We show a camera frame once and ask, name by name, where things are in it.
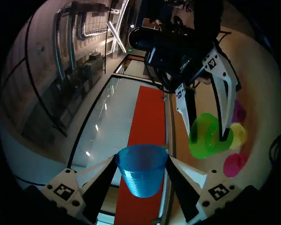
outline blue plastic cup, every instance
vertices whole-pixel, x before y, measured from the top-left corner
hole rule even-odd
[[[140,198],[155,195],[163,179],[168,154],[153,144],[132,145],[115,156],[130,192]]]

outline floor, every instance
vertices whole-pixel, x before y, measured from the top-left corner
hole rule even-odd
[[[140,86],[155,88],[130,79],[110,80],[83,130],[73,166],[89,168],[127,147]],[[120,179],[117,169],[111,184],[119,186]]]

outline white wall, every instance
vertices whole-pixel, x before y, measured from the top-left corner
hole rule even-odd
[[[1,121],[0,138],[11,171],[22,179],[46,184],[66,167],[63,163],[40,156],[24,147],[8,133]],[[22,181],[18,181],[18,184],[22,188],[29,186]]]

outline yellow plastic cup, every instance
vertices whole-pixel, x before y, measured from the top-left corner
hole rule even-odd
[[[247,130],[239,123],[234,123],[230,126],[233,131],[233,141],[230,146],[231,149],[237,149],[242,146],[248,139]]]

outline metal pipe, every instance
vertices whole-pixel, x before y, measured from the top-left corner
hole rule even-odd
[[[76,59],[75,59],[75,52],[74,52],[74,33],[75,33],[75,19],[76,14],[75,10],[77,7],[77,2],[72,2],[71,9],[70,9],[70,15],[68,19],[68,53],[69,53],[69,61],[70,61],[70,67],[72,69],[71,73],[74,75],[74,72],[76,70]]]
[[[98,36],[101,34],[105,34],[108,31],[107,28],[102,28],[102,29],[98,29],[98,30],[92,30],[92,31],[86,33],[85,32],[86,15],[87,15],[86,13],[81,13],[79,15],[80,22],[78,24],[78,36],[81,41],[84,41],[88,38],[95,37],[95,36]]]
[[[60,79],[63,81],[66,77],[64,74],[63,65],[61,62],[61,52],[60,52],[60,38],[59,38],[59,26],[60,26],[60,19],[62,16],[62,13],[67,11],[69,7],[63,7],[59,9],[54,17],[54,24],[53,24],[53,49],[54,49],[54,55],[57,65],[57,71],[59,74]]]

